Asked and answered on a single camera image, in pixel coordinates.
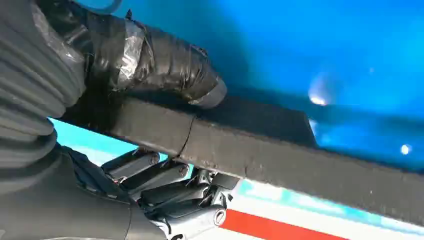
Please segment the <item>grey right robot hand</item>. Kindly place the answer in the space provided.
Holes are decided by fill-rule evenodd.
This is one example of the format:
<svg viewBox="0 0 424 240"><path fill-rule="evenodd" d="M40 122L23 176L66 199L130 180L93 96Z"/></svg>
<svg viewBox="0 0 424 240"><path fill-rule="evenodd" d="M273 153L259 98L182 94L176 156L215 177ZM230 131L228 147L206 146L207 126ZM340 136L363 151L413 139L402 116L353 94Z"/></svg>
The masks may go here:
<svg viewBox="0 0 424 240"><path fill-rule="evenodd" d="M57 141L51 118L114 115L120 98L172 91L205 109L226 85L193 44L72 0L0 3L0 237L163 240L88 158Z"/></svg>

